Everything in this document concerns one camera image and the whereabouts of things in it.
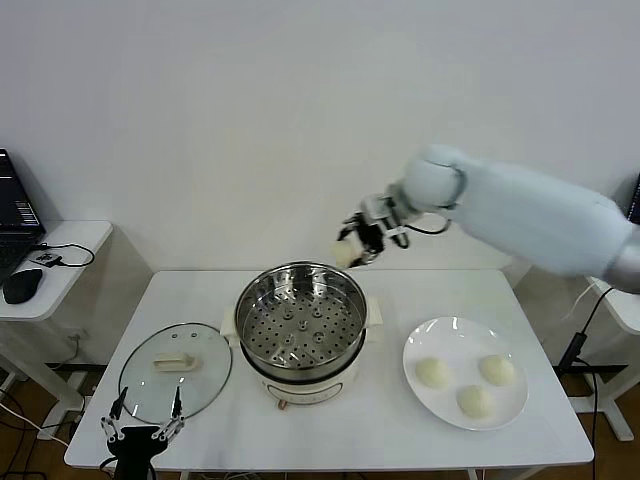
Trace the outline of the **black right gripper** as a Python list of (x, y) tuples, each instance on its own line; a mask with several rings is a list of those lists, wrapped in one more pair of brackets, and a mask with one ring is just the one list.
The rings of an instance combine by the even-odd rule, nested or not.
[(384, 252), (386, 240), (401, 249), (408, 248), (405, 223), (391, 196), (368, 196), (360, 207), (361, 212), (356, 212), (343, 222), (341, 239), (360, 239), (362, 228), (367, 226), (368, 235), (375, 240), (375, 245), (352, 245), (350, 268), (373, 263)]

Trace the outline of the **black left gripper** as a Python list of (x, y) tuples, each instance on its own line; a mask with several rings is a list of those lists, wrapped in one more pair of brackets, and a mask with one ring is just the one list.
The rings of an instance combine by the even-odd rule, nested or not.
[(100, 419), (100, 426), (107, 439), (107, 449), (115, 458), (115, 480), (156, 479), (152, 460), (168, 447), (185, 425), (181, 400), (181, 388), (175, 390), (171, 415), (167, 422), (157, 426), (132, 426), (120, 429), (120, 417), (124, 409), (128, 388), (124, 387), (114, 400), (107, 416)]

